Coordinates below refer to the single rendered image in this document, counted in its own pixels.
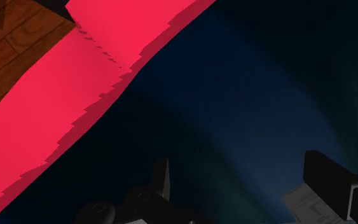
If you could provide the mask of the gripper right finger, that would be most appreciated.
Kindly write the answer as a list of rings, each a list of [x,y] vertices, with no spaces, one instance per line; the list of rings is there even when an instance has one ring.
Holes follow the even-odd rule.
[[[288,224],[358,224],[358,174],[310,150],[303,181],[282,198],[296,220]]]

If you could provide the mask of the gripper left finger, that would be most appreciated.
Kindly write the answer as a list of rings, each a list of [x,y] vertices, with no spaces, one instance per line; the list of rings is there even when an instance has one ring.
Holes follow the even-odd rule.
[[[128,191],[122,204],[107,200],[83,206],[74,224],[212,224],[191,210],[179,209],[170,203],[169,160],[155,162],[149,185]]]

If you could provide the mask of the red rug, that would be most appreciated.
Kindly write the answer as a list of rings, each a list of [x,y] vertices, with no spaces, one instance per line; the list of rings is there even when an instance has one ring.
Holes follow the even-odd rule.
[[[71,0],[78,27],[0,102],[0,212],[215,0]]]

